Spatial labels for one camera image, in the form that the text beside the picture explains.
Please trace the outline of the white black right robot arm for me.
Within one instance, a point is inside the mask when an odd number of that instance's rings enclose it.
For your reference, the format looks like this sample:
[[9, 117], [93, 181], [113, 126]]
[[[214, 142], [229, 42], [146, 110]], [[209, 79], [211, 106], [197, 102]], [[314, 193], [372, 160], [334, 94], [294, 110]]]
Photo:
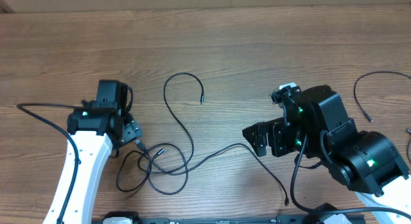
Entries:
[[[340, 95], [328, 85], [301, 90], [280, 86], [270, 97], [283, 116], [256, 123], [242, 134], [258, 157], [298, 152], [288, 202], [307, 212], [303, 223], [349, 223], [352, 213], [371, 212], [380, 223], [410, 223], [410, 170], [392, 141], [379, 132], [359, 132]], [[314, 209], [295, 199], [295, 181], [303, 157], [319, 159], [338, 183], [356, 193], [360, 208]]]

